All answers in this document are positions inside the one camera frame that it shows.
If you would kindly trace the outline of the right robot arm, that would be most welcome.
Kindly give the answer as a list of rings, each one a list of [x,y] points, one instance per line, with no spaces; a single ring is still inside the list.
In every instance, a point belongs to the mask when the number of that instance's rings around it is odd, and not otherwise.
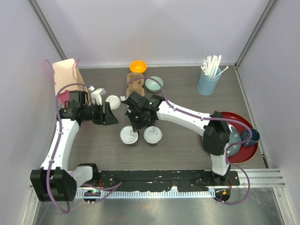
[[[231,131],[220,112],[196,112],[171,103],[164,97],[152,95],[146,98],[135,91],[129,97],[122,96],[121,102],[128,107],[126,115],[134,131],[150,127],[157,120],[163,120],[196,132],[202,137],[203,149],[210,154],[212,181],[217,185],[228,181],[230,165],[226,149]]]

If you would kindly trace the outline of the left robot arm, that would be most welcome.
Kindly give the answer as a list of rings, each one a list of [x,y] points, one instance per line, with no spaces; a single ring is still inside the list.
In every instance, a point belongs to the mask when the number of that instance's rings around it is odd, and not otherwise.
[[[108,102],[102,102],[106,93],[103,88],[89,94],[85,91],[71,91],[69,100],[59,110],[60,120],[56,123],[55,135],[46,159],[40,169],[32,170],[30,181],[39,201],[70,202],[74,200],[76,190],[86,183],[95,187],[100,181],[100,172],[95,163],[79,164],[68,171],[68,159],[73,141],[81,123],[92,121],[96,125],[113,125],[118,120],[111,111]]]

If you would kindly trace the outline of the black paper coffee cup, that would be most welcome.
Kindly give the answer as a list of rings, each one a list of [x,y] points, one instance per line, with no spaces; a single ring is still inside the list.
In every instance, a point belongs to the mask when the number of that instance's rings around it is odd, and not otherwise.
[[[134,147],[138,144],[138,142],[134,142],[134,143],[130,143],[130,144],[127,144],[127,146],[130,146],[130,147]]]

